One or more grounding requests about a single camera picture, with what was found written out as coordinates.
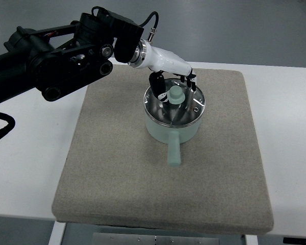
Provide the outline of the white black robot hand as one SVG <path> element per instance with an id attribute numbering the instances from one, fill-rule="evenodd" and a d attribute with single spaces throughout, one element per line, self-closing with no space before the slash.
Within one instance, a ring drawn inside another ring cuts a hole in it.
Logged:
<path id="1" fill-rule="evenodd" d="M 133 68 L 149 68 L 151 90 L 154 96 L 163 103 L 168 102 L 167 90 L 164 84 L 163 73 L 167 72 L 181 78 L 187 87 L 196 90 L 197 76 L 191 65 L 171 51 L 151 46 L 146 40 L 140 40 L 129 66 Z"/>

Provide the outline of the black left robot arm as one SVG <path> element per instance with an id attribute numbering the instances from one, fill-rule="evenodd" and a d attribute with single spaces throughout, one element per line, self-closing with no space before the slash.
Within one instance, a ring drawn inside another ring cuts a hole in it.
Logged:
<path id="1" fill-rule="evenodd" d="M 44 30 L 17 27 L 0 55 L 0 103 L 36 88 L 56 101 L 107 75 L 110 57 L 129 62 L 144 29 L 99 8 L 67 26 Z"/>

